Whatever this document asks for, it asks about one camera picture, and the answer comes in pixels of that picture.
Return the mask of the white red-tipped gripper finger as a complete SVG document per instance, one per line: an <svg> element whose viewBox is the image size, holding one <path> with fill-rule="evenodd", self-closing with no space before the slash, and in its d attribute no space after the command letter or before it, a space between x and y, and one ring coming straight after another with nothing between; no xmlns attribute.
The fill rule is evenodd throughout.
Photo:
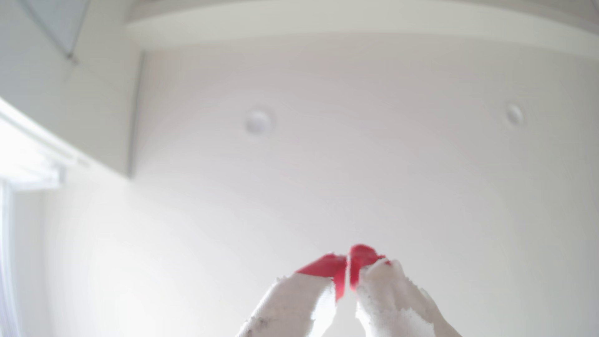
<svg viewBox="0 0 599 337"><path fill-rule="evenodd" d="M323 336L344 295L347 256L326 254L277 279L237 336Z"/></svg>
<svg viewBox="0 0 599 337"><path fill-rule="evenodd" d="M357 295L356 318L366 336L460 336L398 260L367 245L354 245L349 251L349 277Z"/></svg>

